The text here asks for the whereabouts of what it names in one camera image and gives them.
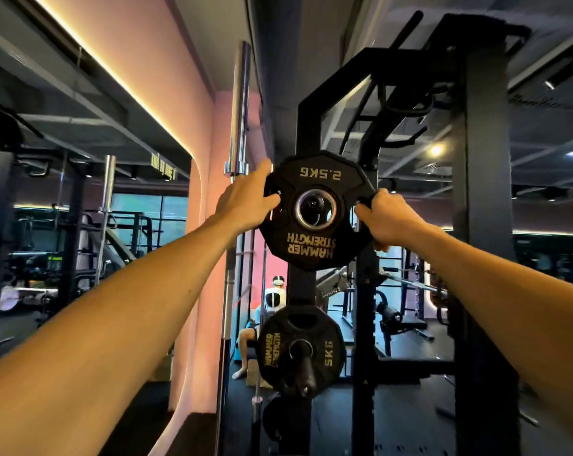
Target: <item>weight plate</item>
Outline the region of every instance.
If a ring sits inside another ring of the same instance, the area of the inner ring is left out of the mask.
[[[265,194],[280,193],[280,205],[259,229],[272,254],[303,270],[347,265],[371,242],[356,232],[351,208],[369,204],[375,190],[356,163],[326,151],[289,157],[267,176]]]
[[[288,305],[265,322],[256,347],[260,374],[282,394],[300,395],[294,378],[298,365],[290,355],[290,346],[297,340],[312,347],[318,395],[337,380],[346,353],[339,325],[313,305]]]

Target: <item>hand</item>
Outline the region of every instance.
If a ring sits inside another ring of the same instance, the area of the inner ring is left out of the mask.
[[[369,228],[375,248],[381,251],[387,251],[390,245],[411,248],[415,234],[429,227],[401,195],[389,194],[384,188],[377,191],[371,208],[358,204],[354,212]]]
[[[215,215],[234,226],[236,235],[258,226],[279,205],[280,195],[277,193],[263,196],[265,179],[271,170],[272,162],[263,160],[251,174],[236,176],[234,183],[219,197]]]

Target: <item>person's left arm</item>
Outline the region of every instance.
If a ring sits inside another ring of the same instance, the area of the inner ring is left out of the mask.
[[[199,229],[102,282],[0,360],[0,456],[94,456],[240,233],[280,202],[271,163],[239,176]]]

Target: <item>round yellow light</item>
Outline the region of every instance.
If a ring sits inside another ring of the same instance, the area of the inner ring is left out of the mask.
[[[439,157],[440,155],[442,155],[443,151],[444,151],[444,146],[442,144],[436,144],[430,147],[430,155],[433,157]]]

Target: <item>metal ring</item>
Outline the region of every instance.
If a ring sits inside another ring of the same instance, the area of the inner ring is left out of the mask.
[[[325,222],[322,225],[310,224],[301,215],[301,206],[303,205],[303,201],[311,197],[312,195],[320,195],[323,199],[327,199],[328,202],[331,204],[331,217],[327,222]],[[336,217],[337,217],[337,201],[335,200],[333,195],[328,193],[326,190],[322,190],[319,188],[306,190],[301,195],[299,195],[299,198],[297,198],[297,201],[295,202],[295,218],[297,222],[305,229],[308,230],[326,229],[329,225],[331,225],[335,221]]]
[[[290,351],[290,349],[292,348],[293,344],[295,344],[297,341],[303,341],[305,344],[308,345],[309,356],[312,358],[314,356],[314,346],[312,345],[312,343],[305,339],[295,339],[293,342],[290,343],[288,347],[288,354],[290,355],[290,359],[292,360],[292,352]]]

